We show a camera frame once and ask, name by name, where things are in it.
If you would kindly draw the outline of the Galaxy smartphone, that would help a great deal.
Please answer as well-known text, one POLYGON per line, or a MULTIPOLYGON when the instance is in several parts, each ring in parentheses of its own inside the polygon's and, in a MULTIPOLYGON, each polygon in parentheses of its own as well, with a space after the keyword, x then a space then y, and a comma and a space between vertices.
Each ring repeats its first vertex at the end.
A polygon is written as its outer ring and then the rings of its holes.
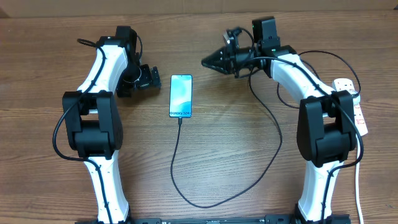
POLYGON ((192 98, 192 75, 172 75, 170 79, 169 116, 171 118, 191 118, 192 98))

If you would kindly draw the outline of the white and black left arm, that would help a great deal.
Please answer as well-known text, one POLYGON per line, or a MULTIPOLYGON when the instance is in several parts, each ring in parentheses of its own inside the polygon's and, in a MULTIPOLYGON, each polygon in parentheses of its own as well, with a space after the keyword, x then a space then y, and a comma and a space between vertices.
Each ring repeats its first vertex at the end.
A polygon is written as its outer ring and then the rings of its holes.
POLYGON ((161 88, 160 75, 157 67, 141 62, 142 50, 136 46, 142 40, 129 26, 119 26, 114 36, 102 36, 97 42, 77 41, 95 48, 96 58, 78 89, 64 93, 52 144, 65 124, 69 146, 78 153, 74 160, 83 162, 90 173, 98 205, 95 223, 133 223, 119 173, 123 126, 116 98, 161 88))

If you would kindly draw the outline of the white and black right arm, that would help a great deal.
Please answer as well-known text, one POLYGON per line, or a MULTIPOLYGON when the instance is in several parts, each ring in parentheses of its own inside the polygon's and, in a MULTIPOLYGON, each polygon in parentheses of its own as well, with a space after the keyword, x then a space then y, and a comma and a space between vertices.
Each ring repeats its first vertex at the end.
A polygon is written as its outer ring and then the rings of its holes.
POLYGON ((241 48, 243 28, 224 33, 225 46, 202 59, 204 67, 239 78, 242 69, 258 68, 284 86, 299 103, 297 146, 306 160, 302 196, 289 215, 291 223, 351 223, 349 215, 335 215, 331 198, 339 170, 354 150, 363 150, 355 125, 357 94, 324 84, 302 62, 289 45, 282 45, 274 17, 252 21, 252 45, 241 48))

